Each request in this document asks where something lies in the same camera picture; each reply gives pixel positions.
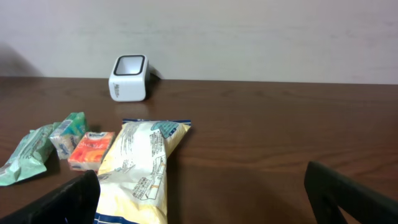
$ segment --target yellow packaging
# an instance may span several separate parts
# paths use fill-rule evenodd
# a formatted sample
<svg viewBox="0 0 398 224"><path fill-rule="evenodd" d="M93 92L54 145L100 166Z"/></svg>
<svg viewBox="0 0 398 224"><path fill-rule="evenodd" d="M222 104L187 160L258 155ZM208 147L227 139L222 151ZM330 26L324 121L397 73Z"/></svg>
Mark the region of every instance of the yellow packaging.
<svg viewBox="0 0 398 224"><path fill-rule="evenodd" d="M122 126L98 171L94 224L167 223L167 158L189 128L172 121Z"/></svg>

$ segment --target snack package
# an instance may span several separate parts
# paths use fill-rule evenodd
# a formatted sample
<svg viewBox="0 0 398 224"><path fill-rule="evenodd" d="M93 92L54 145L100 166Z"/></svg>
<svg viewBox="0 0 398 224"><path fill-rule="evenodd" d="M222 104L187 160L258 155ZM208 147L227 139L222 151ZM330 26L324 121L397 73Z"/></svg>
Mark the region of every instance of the snack package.
<svg viewBox="0 0 398 224"><path fill-rule="evenodd" d="M167 157L189 128L171 121L122 125L98 171L94 224L167 223Z"/></svg>
<svg viewBox="0 0 398 224"><path fill-rule="evenodd" d="M83 112L71 113L63 120L50 135L50 140L57 149L58 157L68 159L87 130L88 126Z"/></svg>
<svg viewBox="0 0 398 224"><path fill-rule="evenodd" d="M44 162L53 150L49 136L59 124L31 130L22 138L6 164L0 168L0 186L13 184L47 170Z"/></svg>
<svg viewBox="0 0 398 224"><path fill-rule="evenodd" d="M70 169L97 171L102 156L111 146L113 139L114 133L87 132L68 159Z"/></svg>

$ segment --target green plastic wrapper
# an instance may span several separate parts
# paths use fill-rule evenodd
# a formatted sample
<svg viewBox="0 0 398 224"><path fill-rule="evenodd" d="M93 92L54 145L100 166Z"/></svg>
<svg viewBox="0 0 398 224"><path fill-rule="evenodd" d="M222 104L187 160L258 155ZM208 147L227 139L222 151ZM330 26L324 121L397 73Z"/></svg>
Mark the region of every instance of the green plastic wrapper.
<svg viewBox="0 0 398 224"><path fill-rule="evenodd" d="M50 135L59 159L68 159L83 135L88 131L84 112L71 113Z"/></svg>
<svg viewBox="0 0 398 224"><path fill-rule="evenodd" d="M0 168L0 186L45 172L45 161L53 150L49 136L60 123L48 124L31 130L22 138L6 164Z"/></svg>

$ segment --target brown wooden tabletop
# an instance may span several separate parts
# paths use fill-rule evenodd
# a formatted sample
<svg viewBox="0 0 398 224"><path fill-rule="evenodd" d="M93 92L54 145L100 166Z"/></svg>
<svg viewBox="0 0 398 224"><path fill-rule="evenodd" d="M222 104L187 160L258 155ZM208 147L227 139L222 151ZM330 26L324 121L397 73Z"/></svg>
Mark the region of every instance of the brown wooden tabletop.
<svg viewBox="0 0 398 224"><path fill-rule="evenodd" d="M148 100L117 103L107 79L0 78L0 166L30 129L78 111L97 131L192 120L168 160L169 223L315 223L310 160L398 199L398 86L162 80ZM55 152L46 166L0 187L0 217L80 174Z"/></svg>

